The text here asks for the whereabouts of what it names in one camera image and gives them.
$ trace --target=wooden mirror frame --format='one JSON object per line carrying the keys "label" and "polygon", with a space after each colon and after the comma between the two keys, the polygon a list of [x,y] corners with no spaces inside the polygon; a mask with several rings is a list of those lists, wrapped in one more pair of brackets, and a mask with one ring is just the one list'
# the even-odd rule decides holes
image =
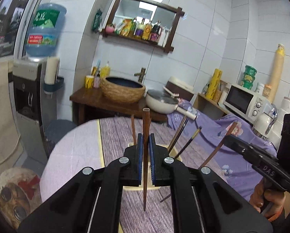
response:
{"label": "wooden mirror frame", "polygon": [[[119,7],[120,1],[121,0],[116,0],[115,1],[114,5],[113,5],[113,8],[110,11],[110,15],[109,15],[109,17],[107,19],[106,25],[110,25],[110,24],[113,23],[113,20],[115,18],[115,14],[116,14],[116,11],[117,11],[117,9]],[[156,1],[153,1],[153,0],[135,0],[135,1],[149,3],[149,4],[155,5],[157,7],[160,7],[160,8],[163,8],[163,9],[166,9],[168,11],[172,11],[172,12],[175,13],[175,17],[174,17],[174,20],[173,20],[173,23],[172,23],[172,27],[171,27],[171,30],[170,30],[166,45],[164,47],[162,47],[162,46],[159,46],[157,44],[153,44],[151,42],[148,42],[148,41],[142,40],[142,39],[124,37],[124,36],[121,36],[121,35],[117,35],[115,33],[107,34],[105,32],[105,29],[102,29],[103,36],[104,37],[107,37],[108,35],[109,36],[117,36],[117,37],[129,39],[129,40],[132,40],[132,41],[144,43],[144,44],[147,44],[147,45],[150,45],[150,46],[154,46],[156,48],[160,48],[166,53],[169,53],[170,51],[173,51],[174,47],[171,46],[171,45],[172,45],[172,41],[173,41],[173,38],[174,38],[174,35],[175,35],[175,31],[176,31],[177,25],[179,23],[180,17],[185,15],[185,12],[182,11],[182,8],[181,7],[174,8],[174,7],[171,7],[171,6],[166,5],[164,3],[159,3],[159,2],[156,2]]]}

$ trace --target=green container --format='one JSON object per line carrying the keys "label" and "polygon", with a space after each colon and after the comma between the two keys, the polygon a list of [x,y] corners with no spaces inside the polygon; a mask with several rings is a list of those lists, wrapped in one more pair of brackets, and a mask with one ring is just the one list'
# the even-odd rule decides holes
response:
{"label": "green container", "polygon": [[249,65],[246,65],[245,66],[245,71],[244,71],[245,74],[248,74],[248,75],[251,75],[252,77],[255,78],[255,75],[257,73],[257,70],[254,68],[254,67],[251,67]]}
{"label": "green container", "polygon": [[253,83],[254,80],[255,80],[255,77],[252,76],[252,75],[249,75],[249,74],[247,74],[247,73],[244,73],[244,74],[243,74],[243,80],[244,80],[244,81],[247,81],[247,82],[249,82],[249,83]]}
{"label": "green container", "polygon": [[252,87],[253,87],[253,83],[250,83],[250,82],[248,82],[248,81],[242,80],[242,81],[240,82],[240,86],[242,86],[242,87],[244,87],[244,88],[246,88],[246,89],[251,90]]}

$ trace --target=blue water jug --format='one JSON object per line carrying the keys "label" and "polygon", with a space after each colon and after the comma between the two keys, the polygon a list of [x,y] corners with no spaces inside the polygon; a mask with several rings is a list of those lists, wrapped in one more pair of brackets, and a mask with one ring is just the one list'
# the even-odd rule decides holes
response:
{"label": "blue water jug", "polygon": [[38,6],[34,21],[28,30],[25,50],[31,57],[54,54],[58,36],[64,24],[66,8],[56,3]]}

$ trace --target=microwave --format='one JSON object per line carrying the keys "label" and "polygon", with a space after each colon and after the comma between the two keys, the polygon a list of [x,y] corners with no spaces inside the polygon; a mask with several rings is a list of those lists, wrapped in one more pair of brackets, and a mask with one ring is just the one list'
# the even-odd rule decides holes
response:
{"label": "microwave", "polygon": [[231,85],[224,105],[251,124],[260,114],[268,113],[273,108],[266,97],[237,84]]}

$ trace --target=kettle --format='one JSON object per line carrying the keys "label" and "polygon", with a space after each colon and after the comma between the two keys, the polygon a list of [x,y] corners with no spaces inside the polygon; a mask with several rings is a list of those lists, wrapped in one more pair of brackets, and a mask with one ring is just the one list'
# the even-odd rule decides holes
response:
{"label": "kettle", "polygon": [[254,134],[263,140],[267,140],[269,137],[269,131],[272,128],[273,124],[276,122],[278,118],[278,110],[274,104],[272,104],[274,109],[274,117],[272,118],[270,115],[272,115],[272,111],[270,114],[262,113],[255,121],[252,131]]}

